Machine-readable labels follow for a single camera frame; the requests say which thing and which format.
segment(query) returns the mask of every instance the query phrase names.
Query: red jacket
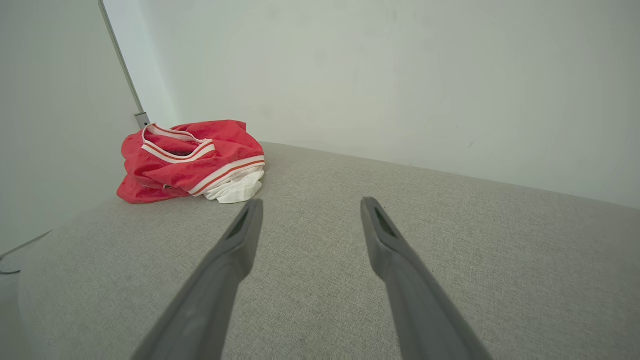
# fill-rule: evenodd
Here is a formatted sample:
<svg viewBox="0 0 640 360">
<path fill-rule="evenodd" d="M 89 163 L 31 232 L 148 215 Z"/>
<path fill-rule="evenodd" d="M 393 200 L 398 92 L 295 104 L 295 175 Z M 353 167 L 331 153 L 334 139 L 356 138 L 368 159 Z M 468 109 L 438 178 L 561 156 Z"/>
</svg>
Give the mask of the red jacket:
<svg viewBox="0 0 640 360">
<path fill-rule="evenodd" d="M 151 124 L 124 140 L 122 156 L 127 176 L 118 196 L 132 204 L 203 194 L 220 202 L 246 201 L 264 174 L 262 146 L 244 122 L 234 120 L 171 130 Z"/>
</svg>

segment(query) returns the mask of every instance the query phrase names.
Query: gray upholstered couch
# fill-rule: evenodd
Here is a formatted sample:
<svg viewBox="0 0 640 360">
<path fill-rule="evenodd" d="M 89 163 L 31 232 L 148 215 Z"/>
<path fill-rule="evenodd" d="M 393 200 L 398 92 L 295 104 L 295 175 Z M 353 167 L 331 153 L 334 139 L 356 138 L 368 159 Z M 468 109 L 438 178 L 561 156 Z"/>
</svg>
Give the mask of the gray upholstered couch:
<svg viewBox="0 0 640 360">
<path fill-rule="evenodd" d="M 640 211 L 264 144 L 264 225 L 227 357 L 399 357 L 359 215 L 377 198 L 500 359 L 640 357 Z M 20 310 L 46 358 L 122 359 L 242 204 L 113 199 L 28 254 Z"/>
</svg>

